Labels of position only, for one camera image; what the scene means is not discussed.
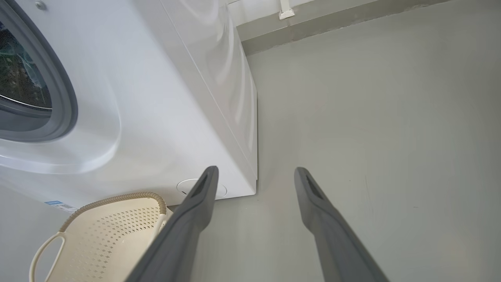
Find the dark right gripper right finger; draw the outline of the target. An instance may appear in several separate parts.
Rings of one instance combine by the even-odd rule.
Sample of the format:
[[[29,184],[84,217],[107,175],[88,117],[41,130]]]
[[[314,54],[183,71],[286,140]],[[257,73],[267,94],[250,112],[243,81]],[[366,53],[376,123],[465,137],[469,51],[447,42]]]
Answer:
[[[377,262],[332,205],[311,173],[294,172],[302,221],[313,234],[326,282],[388,282]]]

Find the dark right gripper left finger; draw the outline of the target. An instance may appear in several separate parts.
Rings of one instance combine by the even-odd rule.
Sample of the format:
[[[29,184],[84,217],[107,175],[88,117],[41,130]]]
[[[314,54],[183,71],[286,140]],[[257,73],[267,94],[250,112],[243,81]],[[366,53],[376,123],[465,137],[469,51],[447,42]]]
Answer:
[[[127,277],[127,282],[189,282],[201,232],[209,225],[219,170],[207,167]]]

